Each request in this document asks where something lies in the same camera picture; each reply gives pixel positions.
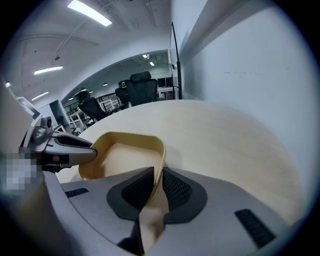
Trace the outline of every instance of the light wood tabletop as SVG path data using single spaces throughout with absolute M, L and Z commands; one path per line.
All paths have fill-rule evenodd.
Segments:
M 166 145 L 165 166 L 234 183 L 288 224 L 303 215 L 299 176 L 284 147 L 241 112 L 197 100 L 158 101 L 112 114 L 80 137 L 93 143 L 110 131 L 155 135 Z M 57 177 L 81 180 L 78 166 Z

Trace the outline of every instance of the ceiling light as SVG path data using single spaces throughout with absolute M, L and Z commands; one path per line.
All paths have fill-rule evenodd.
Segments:
M 55 67 L 50 67 L 50 68 L 46 68 L 46 69 L 41 69 L 38 70 L 36 72 L 34 72 L 35 75 L 44 73 L 44 72 L 49 72 L 49 71 L 54 71 L 54 70 L 61 70 L 64 66 L 55 66 Z
M 71 3 L 69 3 L 68 8 L 73 9 L 75 11 L 78 11 L 79 13 L 82 13 L 84 15 L 87 15 L 88 17 L 101 23 L 105 27 L 112 23 L 110 20 L 108 20 L 106 17 L 102 16 L 96 10 L 92 9 L 91 7 L 85 5 L 84 3 L 79 2 L 77 0 L 73 0 Z
M 43 95 L 46 95 L 46 94 L 48 94 L 48 93 L 49 93 L 48 91 L 45 92 L 45 93 L 42 93 L 42 94 L 40 94 L 39 96 L 34 97 L 34 98 L 32 99 L 32 101 L 34 101 L 35 99 L 38 99 L 39 97 L 41 97 L 41 96 L 43 96 Z

